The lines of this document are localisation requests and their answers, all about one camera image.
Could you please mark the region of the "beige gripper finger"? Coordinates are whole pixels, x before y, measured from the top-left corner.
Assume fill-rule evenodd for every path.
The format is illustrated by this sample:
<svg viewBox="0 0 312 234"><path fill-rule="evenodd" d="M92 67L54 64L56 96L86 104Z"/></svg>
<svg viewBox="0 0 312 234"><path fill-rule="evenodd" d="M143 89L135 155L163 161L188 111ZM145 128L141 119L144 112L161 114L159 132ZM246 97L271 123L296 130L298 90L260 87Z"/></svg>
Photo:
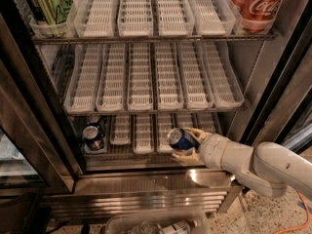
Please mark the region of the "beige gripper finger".
<svg viewBox="0 0 312 234"><path fill-rule="evenodd" d="M205 132L196 128L184 128L186 132L188 132L191 136L193 136L198 142L204 141L208 136L211 135L210 132Z"/></svg>
<svg viewBox="0 0 312 234"><path fill-rule="evenodd" d="M179 162L185 163L185 164L200 164L201 163L201 158L199 154L195 151L195 149L192 149L191 153L175 151L172 153L172 156L175 159L177 159Z"/></svg>

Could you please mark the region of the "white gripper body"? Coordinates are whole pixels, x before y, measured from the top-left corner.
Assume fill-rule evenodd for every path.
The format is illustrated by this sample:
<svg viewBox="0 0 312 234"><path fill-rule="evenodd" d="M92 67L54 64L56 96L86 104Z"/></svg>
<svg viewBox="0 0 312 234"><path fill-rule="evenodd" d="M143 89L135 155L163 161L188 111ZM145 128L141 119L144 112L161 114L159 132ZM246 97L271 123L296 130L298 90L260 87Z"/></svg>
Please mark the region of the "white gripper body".
<svg viewBox="0 0 312 234"><path fill-rule="evenodd" d="M221 168L221 159L230 139L221 135L207 136L199 146L201 160L208 168Z"/></svg>

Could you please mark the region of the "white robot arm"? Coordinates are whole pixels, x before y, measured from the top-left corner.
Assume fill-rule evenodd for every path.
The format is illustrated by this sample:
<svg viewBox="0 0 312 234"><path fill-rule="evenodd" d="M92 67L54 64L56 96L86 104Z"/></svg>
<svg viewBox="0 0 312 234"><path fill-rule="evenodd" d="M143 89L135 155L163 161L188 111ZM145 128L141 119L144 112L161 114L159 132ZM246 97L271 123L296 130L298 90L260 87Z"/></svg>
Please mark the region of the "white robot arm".
<svg viewBox="0 0 312 234"><path fill-rule="evenodd" d="M282 145L265 141L252 147L195 128L174 128L167 140L183 163L227 171L266 197L281 197L291 187L312 200L312 163Z"/></svg>

